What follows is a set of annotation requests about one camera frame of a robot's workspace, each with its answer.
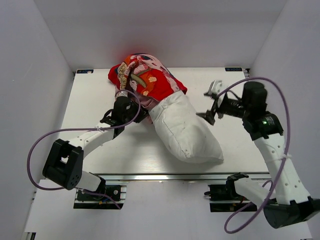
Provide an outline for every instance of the red cloth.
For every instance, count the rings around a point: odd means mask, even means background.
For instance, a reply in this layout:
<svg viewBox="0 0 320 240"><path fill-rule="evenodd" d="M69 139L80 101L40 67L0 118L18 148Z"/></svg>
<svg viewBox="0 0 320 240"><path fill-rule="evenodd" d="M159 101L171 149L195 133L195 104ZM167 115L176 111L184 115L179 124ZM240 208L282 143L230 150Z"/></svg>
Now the red cloth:
<svg viewBox="0 0 320 240"><path fill-rule="evenodd" d="M159 102L179 90L184 94L188 90L157 58L144 53L129 55L110 69L108 78L119 90L132 88Z"/></svg>

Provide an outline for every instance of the purple cable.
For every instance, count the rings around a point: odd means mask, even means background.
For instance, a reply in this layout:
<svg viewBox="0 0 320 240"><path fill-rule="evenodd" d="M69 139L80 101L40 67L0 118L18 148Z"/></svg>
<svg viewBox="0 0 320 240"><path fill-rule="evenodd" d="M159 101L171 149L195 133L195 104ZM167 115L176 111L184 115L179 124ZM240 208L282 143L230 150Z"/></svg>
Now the purple cable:
<svg viewBox="0 0 320 240"><path fill-rule="evenodd" d="M249 77L249 78L246 78L246 79L242 79L240 81L237 81L236 83L232 84L231 86L227 87L225 90L223 90L222 92L220 92L217 97L220 97L222 94L226 93L227 91L229 91L230 89L232 89L233 87L241 84L241 83L244 83L244 82L248 82L248 81L251 81L251 80L264 80L264 81L267 81L269 83L271 83L279 92L280 96L281 96L281 99L283 101L283 105L284 105L284 110L285 110L285 116L286 116L286 126L287 126L287 135L286 135L286 143L285 143L285 148L284 148L284 155L287 155L288 154L288 150L289 150L289 145L290 145L290 137L291 137L291 129L290 129L290 116L289 116L289 109L288 109L288 104L287 104L287 101L286 101L286 98L283 94L283 92L281 91L281 89L279 88L279 86L274 82L272 81L271 79L269 78L266 78L266 77ZM271 185L271 188L270 188L270 191L268 193L268 195L266 196L265 200L263 201L263 203L261 204L261 206L257 209L257 211L243 224L241 225L240 227L238 227L237 229L235 230L231 230L229 231L227 229L227 225L229 223L229 221L238 213L240 213L242 210L246 209L247 207L249 207L250 205L252 205L253 203L250 202L248 203L247 205L243 206L242 208L240 208L239 210L237 210L236 212L234 212L233 214L231 214L228 219L225 221L225 224L224 224L224 231L228 234L234 234L234 233L237 233L239 231L241 231L242 229L244 229L246 226L248 226L257 216L258 214L264 209L264 207L267 205L273 191L275 190L276 186L277 186L277 183L280 179L280 175L284 169L284 166L285 166L285 163L286 163L286 158L282 158L281 159L282 162L281 162L281 165L279 167L279 171L277 172L275 178L274 178L274 181L273 181L273 184Z"/></svg>
<svg viewBox="0 0 320 240"><path fill-rule="evenodd" d="M111 126L111 127L102 127L100 128L100 130L104 131L104 130L111 130L111 129L119 129L119 128L123 128L129 124L131 124L139 115L140 113L140 109L141 109L141 103L140 103L140 100L138 98L138 96L136 94L134 94L133 92L129 91L129 90L126 90L126 89L123 89L123 90L119 90L115 93L115 95L117 95L119 92L127 92L127 93L130 93L132 94L136 100L137 100L137 103L138 103L138 111L136 113L136 115L127 123L125 124L122 124L122 125L119 125L119 126ZM37 184L35 182L35 180L33 179L32 175L31 175L31 170L30 170L30 160L31 160L31 154L32 152L34 151L35 147L37 146L37 144L42 140L44 139L45 137L49 136L49 135L52 135L52 134L56 134L56 133L61 133L61 132L69 132L69 131L98 131L97 128L91 128L91 127L88 127L88 128L64 128L64 129L58 129L58 130L53 130L53 131L50 131L48 133L46 133L45 135L41 136L37 141L35 141L35 143L32 145L32 147L30 148L30 151L29 151L29 154L28 154L28 157L26 159L26 171L28 173L28 177L31 181L31 183L38 189L41 189L41 190L46 190L46 191L54 191L54 190L61 190L61 189L64 189L63 187L55 187L55 188L48 188L48 187L43 187L43 186L40 186L39 184Z"/></svg>
<svg viewBox="0 0 320 240"><path fill-rule="evenodd" d="M102 196L102 197L105 197L107 199L109 199L111 202L114 203L114 205L118 208L118 209L121 209L121 207L118 205L118 203L116 203L115 200L113 200L110 196L106 195L106 194L102 194L102 193L95 193L95 192L92 192L92 191L89 191L89 190L83 190L83 192L85 194L90 194L90 195L94 195L94 196Z"/></svg>

